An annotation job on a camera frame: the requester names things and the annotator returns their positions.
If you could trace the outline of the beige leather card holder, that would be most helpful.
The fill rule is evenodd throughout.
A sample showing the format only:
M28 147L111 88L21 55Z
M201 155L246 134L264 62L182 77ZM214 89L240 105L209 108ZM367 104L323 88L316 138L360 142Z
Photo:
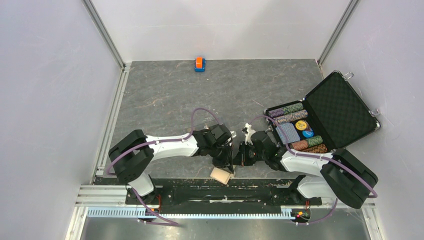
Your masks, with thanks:
M224 185L227 185L232 174L224 169L214 167L210 173L210 177Z

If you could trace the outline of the clear acrylic card box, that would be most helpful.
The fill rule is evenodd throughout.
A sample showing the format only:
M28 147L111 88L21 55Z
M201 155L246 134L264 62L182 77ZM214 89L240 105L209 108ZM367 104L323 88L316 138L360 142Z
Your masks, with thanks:
M210 120L207 119L200 119L200 120L194 120L193 123L193 130L194 131L200 131L203 129L208 129L214 125L217 125L219 123L223 124L225 121L222 117L218 117L217 120L215 118L212 118Z

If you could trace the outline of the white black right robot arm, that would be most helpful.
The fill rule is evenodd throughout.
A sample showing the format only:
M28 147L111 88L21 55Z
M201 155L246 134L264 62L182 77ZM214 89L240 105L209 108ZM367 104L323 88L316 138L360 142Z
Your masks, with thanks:
M289 189L289 199L302 204L312 198L334 198L360 209L377 198L377 175L345 148L335 152L308 153L276 144L265 131L248 134L233 159L237 166L263 161L271 169L304 175Z

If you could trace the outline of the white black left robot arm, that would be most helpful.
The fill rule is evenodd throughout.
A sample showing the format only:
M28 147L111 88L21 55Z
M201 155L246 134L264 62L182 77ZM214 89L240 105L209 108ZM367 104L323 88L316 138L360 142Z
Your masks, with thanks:
M140 200L151 204L157 198L155 185L145 173L151 162L171 157L210 156L214 166L227 167L236 135L224 124L165 137L146 135L136 129L109 150L111 164L106 172L113 170L120 184L130 185Z

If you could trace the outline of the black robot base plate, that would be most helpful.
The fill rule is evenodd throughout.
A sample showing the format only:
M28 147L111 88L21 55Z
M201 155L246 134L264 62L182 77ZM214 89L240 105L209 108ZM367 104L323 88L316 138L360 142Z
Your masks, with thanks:
M298 191L300 178L236 178L222 184L211 178L154 178L153 192L143 196L162 214L265 214L281 206L320 206L319 197Z

